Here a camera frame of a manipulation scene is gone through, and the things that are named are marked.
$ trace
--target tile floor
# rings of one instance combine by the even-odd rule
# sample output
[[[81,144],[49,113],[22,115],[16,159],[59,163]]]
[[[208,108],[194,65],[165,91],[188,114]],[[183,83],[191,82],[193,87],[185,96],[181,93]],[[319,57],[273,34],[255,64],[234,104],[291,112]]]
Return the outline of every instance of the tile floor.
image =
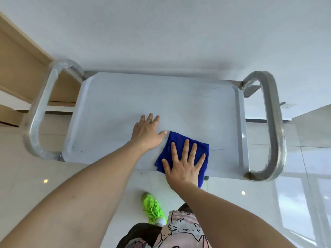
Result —
[[[261,217],[297,247],[331,247],[331,129],[330,108],[321,108],[284,125],[287,163],[271,182],[210,177],[203,189]],[[70,116],[47,115],[40,141],[47,150],[61,150]],[[250,165],[261,170],[267,163],[267,125],[247,123]],[[85,165],[45,161],[25,150],[20,129],[0,127],[0,240],[49,192]],[[163,174],[135,170],[101,247],[116,247],[138,222],[147,221],[141,210],[144,191],[154,194],[165,212],[182,203]]]

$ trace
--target hand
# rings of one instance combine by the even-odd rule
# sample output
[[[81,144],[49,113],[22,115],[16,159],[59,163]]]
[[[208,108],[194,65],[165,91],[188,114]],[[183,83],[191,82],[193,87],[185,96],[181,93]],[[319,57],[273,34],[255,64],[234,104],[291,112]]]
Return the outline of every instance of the hand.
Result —
[[[153,121],[152,119],[152,113],[148,115],[146,120],[145,115],[142,115],[140,122],[137,122],[133,128],[131,141],[141,144],[143,151],[154,149],[162,142],[167,133],[166,131],[161,131],[159,134],[156,133],[160,116],[156,116]]]
[[[206,154],[202,154],[197,164],[194,165],[197,144],[193,144],[190,157],[188,158],[189,143],[190,141],[186,139],[181,160],[178,160],[175,143],[171,143],[172,170],[170,169],[168,161],[162,159],[165,177],[174,191],[176,191],[176,189],[183,183],[193,183],[198,186],[199,171],[205,161]]]

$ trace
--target shoe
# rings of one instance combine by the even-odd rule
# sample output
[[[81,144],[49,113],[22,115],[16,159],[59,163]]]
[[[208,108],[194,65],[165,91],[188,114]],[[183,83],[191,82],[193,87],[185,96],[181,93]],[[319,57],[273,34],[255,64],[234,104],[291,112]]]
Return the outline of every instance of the shoe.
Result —
[[[166,224],[167,218],[161,210],[159,202],[152,194],[144,193],[141,197],[141,202],[143,203],[143,210],[149,219],[148,223],[159,226]]]

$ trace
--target cart handle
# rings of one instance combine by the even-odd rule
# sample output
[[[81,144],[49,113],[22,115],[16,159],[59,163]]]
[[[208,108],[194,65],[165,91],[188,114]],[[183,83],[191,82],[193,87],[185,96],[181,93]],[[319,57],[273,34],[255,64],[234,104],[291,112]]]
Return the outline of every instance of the cart handle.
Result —
[[[27,151],[36,157],[52,160],[59,160],[60,158],[61,152],[44,150],[40,146],[38,136],[39,127],[44,119],[49,97],[51,96],[54,84],[63,69],[68,69],[70,74],[72,74],[71,71],[77,74],[81,79],[81,81],[78,80],[80,83],[85,80],[83,68],[74,61],[61,59],[50,63],[43,86],[38,96],[31,104],[29,113],[22,124],[24,145]]]
[[[250,171],[249,175],[250,179],[255,181],[273,180],[283,171],[286,160],[284,124],[275,78],[267,71],[254,71],[243,80],[243,90],[256,81],[259,81],[262,87],[271,151],[266,167],[262,171]]]

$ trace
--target blue cloth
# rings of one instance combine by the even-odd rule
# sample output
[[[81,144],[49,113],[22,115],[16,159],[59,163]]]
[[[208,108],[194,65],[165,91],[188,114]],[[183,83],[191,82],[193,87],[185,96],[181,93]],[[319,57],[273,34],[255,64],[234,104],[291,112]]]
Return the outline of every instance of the blue cloth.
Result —
[[[160,156],[158,157],[158,159],[155,162],[155,166],[157,166],[158,171],[165,173],[163,164],[161,161],[164,158],[168,161],[169,166],[172,169],[171,143],[175,142],[177,153],[178,153],[178,158],[179,158],[179,160],[181,160],[182,152],[184,149],[184,142],[186,139],[190,140],[189,154],[191,153],[192,145],[194,143],[197,144],[197,152],[196,152],[195,159],[194,159],[194,165],[196,165],[196,163],[199,161],[201,155],[203,153],[206,153],[206,159],[205,159],[204,163],[202,164],[202,167],[199,172],[199,177],[198,177],[198,187],[201,188],[201,186],[204,182],[205,171],[207,169],[207,163],[208,163],[209,144],[207,144],[207,143],[201,143],[199,141],[193,140],[191,138],[185,137],[183,135],[180,135],[176,132],[171,131],[169,134],[169,137],[168,137],[168,141],[167,141],[162,153],[160,154]]]

